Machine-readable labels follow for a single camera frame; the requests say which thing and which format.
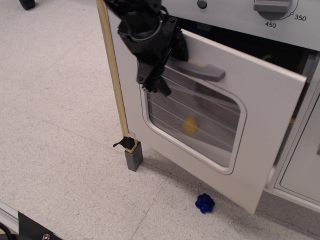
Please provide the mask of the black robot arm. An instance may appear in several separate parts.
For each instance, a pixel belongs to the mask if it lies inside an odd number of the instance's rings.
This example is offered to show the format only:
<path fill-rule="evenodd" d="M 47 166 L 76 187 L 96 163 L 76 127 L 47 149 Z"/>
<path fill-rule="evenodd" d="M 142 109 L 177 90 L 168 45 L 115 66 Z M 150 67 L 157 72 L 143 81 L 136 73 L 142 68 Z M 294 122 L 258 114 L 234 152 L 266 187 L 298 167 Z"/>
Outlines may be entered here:
<path fill-rule="evenodd" d="M 105 4 L 120 18 L 117 32 L 137 58 L 137 82 L 147 92 L 169 96 L 172 91 L 162 77 L 167 61 L 189 59 L 179 20 L 160 0 L 107 0 Z"/>

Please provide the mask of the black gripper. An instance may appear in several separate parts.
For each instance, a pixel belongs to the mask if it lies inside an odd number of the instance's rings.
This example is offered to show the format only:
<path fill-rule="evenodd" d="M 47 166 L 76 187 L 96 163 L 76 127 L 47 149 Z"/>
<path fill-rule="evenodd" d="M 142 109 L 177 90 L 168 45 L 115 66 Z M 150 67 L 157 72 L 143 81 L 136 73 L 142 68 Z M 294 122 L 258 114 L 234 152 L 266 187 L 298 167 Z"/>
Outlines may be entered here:
<path fill-rule="evenodd" d="M 129 51 L 137 58 L 136 80 L 148 93 L 168 97 L 172 91 L 162 77 L 170 57 L 187 62 L 188 47 L 173 16 L 157 16 L 121 21 L 117 33 Z"/>

